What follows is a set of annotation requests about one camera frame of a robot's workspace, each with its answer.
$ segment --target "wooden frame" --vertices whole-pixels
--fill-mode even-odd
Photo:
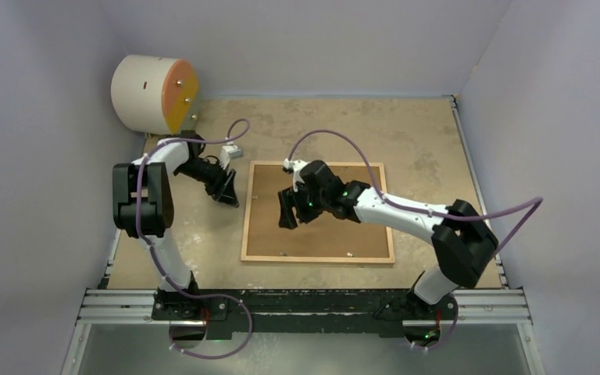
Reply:
[[[380,188],[388,190],[385,180],[385,168],[382,162],[370,162],[372,167],[380,171]],[[366,166],[364,162],[328,162],[328,166]],[[254,169],[256,166],[281,166],[279,161],[252,161],[249,166],[249,181],[247,184],[247,203],[245,206],[245,225],[242,231],[241,261],[245,262],[283,262],[283,263],[348,263],[348,264],[393,264],[395,262],[395,247],[392,242],[392,229],[386,228],[387,258],[349,258],[349,257],[322,257],[322,256],[264,256],[248,255],[247,244],[249,237],[249,219],[252,207],[252,192],[254,187]]]

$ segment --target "gray wall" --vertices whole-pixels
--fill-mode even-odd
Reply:
[[[548,373],[600,373],[600,1],[514,1],[460,110],[488,206],[546,198],[501,257]]]
[[[183,57],[208,95],[459,92],[511,0],[101,0],[131,53]]]
[[[58,373],[104,271],[111,167],[141,146],[109,100],[124,56],[96,1],[0,0],[0,373]]]

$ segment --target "white cylinder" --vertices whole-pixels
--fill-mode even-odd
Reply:
[[[183,59],[129,55],[112,78],[112,104],[131,130],[176,134],[198,92],[198,80]]]

